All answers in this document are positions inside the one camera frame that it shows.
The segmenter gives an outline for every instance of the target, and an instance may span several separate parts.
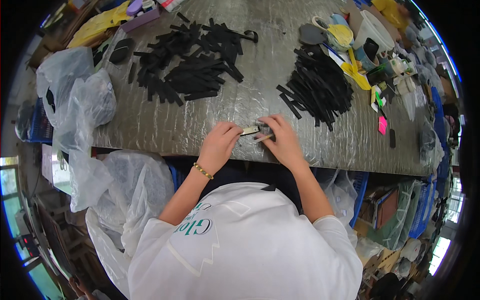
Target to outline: black strip pile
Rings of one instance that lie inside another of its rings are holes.
[[[190,22],[181,13],[177,16],[184,22]],[[170,28],[174,30],[157,36],[156,44],[147,45],[153,49],[152,52],[133,53],[140,56],[141,68],[137,82],[139,86],[147,88],[148,101],[153,100],[155,93],[158,94],[160,103],[167,100],[169,103],[176,102],[179,106],[183,102],[177,93],[190,94],[185,96],[185,101],[217,96],[220,85],[225,83],[219,77],[224,72],[239,83],[243,81],[243,75],[235,67],[237,55],[243,54],[240,39],[257,43],[257,33],[247,30],[242,35],[228,29],[225,23],[215,24],[212,18],[209,22],[210,26],[202,26],[195,21],[189,27],[184,24],[171,25]],[[201,35],[202,29],[208,33]],[[198,44],[199,48],[186,56],[194,44]],[[220,57],[215,58],[215,54],[210,52],[217,52]],[[179,55],[183,60],[165,76],[165,80],[160,79],[159,70],[164,70],[174,55]]]
[[[350,110],[353,94],[350,83],[343,75],[343,70],[319,45],[305,45],[294,52],[297,54],[296,70],[287,83],[293,93],[281,85],[276,89],[282,92],[280,97],[298,119],[301,115],[297,109],[308,111],[315,118],[316,127],[322,121],[332,131],[334,116]]]

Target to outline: beaded bracelet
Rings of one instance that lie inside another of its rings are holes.
[[[201,166],[199,166],[197,163],[193,163],[193,166],[195,168],[197,168],[202,174],[204,174],[205,176],[207,176],[209,179],[213,179],[213,176],[208,174],[207,172],[205,172]]]

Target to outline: gray table surface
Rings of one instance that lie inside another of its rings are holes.
[[[394,98],[385,108],[388,129],[396,132],[396,148],[389,147],[389,136],[378,132],[378,115],[370,107],[370,92],[352,84],[352,108],[340,115],[329,132],[321,123],[314,127],[314,119],[300,112],[301,120],[278,97],[275,89],[285,85],[294,70],[300,46],[298,28],[311,22],[314,15],[324,19],[343,5],[341,0],[188,0],[179,11],[192,22],[208,24],[213,17],[216,23],[226,23],[233,30],[253,30],[259,42],[242,40],[243,55],[236,66],[245,76],[237,83],[227,73],[227,82],[217,97],[176,104],[160,104],[157,96],[147,101],[147,90],[135,81],[128,84],[132,56],[120,65],[108,62],[113,47],[109,47],[101,64],[112,80],[117,98],[117,113],[113,120],[94,131],[94,146],[133,149],[176,155],[198,155],[203,139],[218,121],[232,121],[245,128],[259,124],[257,118],[282,113],[298,132],[305,158],[313,167],[341,168],[394,174],[424,176],[428,165],[419,158],[419,132],[427,113],[426,99],[418,87],[415,103],[415,120],[410,121],[400,98]],[[171,31],[171,24],[182,20],[175,13],[162,12],[160,18],[140,26],[128,34],[119,29],[113,38],[117,41],[132,37],[135,51],[148,51],[147,43],[155,36]],[[165,72],[175,67],[180,59],[173,60]],[[232,159],[276,162],[261,144],[253,142],[252,135],[242,136],[232,152]]]

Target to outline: pink sticky note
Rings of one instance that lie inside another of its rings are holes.
[[[385,120],[383,116],[378,118],[378,131],[383,135],[385,135],[387,131],[387,120]]]

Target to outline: purple box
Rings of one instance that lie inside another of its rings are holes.
[[[133,18],[133,20],[130,20],[127,23],[120,25],[120,28],[125,32],[129,32],[137,28],[138,26],[141,26],[145,23],[158,19],[161,13],[159,6],[160,5],[157,3],[155,9],[152,9],[151,11],[148,11],[142,14],[141,16],[135,17]]]

